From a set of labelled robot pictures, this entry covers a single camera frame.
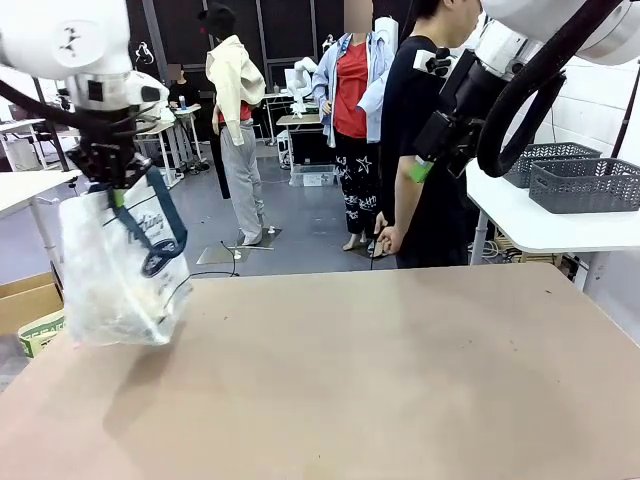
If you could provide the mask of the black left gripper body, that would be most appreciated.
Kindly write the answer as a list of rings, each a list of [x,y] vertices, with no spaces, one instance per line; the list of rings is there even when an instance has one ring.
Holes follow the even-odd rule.
[[[113,111],[79,109],[68,115],[80,140],[67,156],[91,182],[131,188],[151,168],[151,161],[134,145],[139,111],[130,106]]]

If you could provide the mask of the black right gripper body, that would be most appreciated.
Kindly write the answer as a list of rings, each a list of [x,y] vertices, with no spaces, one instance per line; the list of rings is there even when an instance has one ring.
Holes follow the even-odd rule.
[[[422,165],[442,164],[454,178],[459,178],[476,157],[483,120],[456,117],[435,111],[414,142]]]

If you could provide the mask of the person's right hand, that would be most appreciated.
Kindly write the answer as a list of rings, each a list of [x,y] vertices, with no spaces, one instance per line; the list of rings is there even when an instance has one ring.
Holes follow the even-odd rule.
[[[378,234],[374,253],[379,255],[394,255],[402,244],[403,234],[396,226],[386,226]]]

